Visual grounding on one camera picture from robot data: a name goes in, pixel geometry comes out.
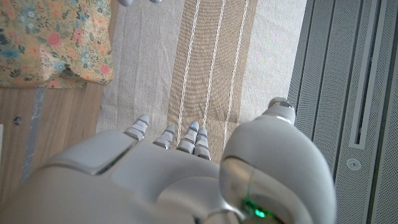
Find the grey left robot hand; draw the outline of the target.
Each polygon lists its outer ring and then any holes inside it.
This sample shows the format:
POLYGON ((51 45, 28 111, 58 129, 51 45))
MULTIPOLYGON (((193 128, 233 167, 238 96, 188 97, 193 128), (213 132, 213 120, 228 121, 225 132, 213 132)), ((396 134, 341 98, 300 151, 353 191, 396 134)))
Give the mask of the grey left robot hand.
MULTIPOLYGON (((118 3, 120 3, 122 6, 130 6, 135 0, 118 0, 118 3)), ((162 2, 162 0, 149 0, 150 2, 153 2, 155 4, 158 4, 162 2)))

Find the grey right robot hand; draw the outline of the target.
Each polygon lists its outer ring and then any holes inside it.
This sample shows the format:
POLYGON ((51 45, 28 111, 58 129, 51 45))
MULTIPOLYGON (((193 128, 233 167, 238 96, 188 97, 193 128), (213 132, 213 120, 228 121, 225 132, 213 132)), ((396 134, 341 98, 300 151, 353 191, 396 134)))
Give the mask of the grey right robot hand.
POLYGON ((149 119, 108 130, 53 156, 1 208, 2 223, 333 223, 336 193, 320 150, 273 98, 240 124, 219 163, 193 122, 152 142, 149 119))

